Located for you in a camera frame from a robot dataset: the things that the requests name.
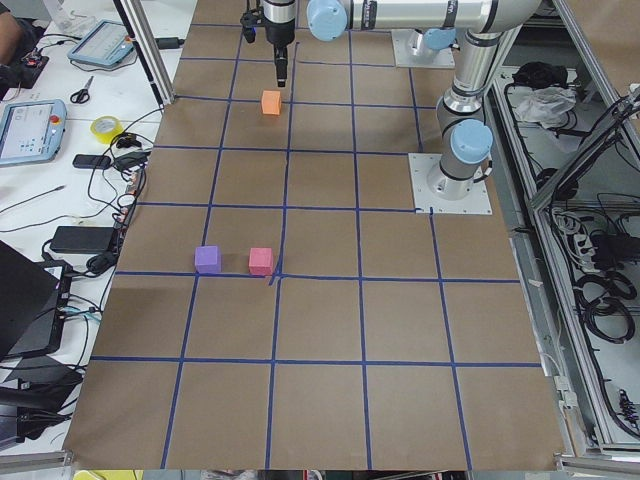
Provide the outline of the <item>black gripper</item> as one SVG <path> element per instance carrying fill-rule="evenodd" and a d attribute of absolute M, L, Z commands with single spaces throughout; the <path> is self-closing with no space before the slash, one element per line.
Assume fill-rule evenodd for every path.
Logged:
<path fill-rule="evenodd" d="M 293 42 L 293 21 L 276 23 L 264 20 L 267 40 L 274 46 L 274 65 L 276 82 L 279 88 L 285 88 L 288 78 L 287 46 Z"/>

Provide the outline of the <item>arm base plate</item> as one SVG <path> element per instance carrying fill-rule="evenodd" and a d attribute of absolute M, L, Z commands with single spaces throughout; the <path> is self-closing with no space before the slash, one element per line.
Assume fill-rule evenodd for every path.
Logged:
<path fill-rule="evenodd" d="M 491 215 L 491 203 L 480 166 L 471 179 L 459 181 L 440 169 L 440 154 L 410 153 L 414 210 L 423 214 Z"/>
<path fill-rule="evenodd" d="M 395 65 L 405 68 L 454 69 L 452 46 L 457 31 L 432 28 L 391 31 Z"/>

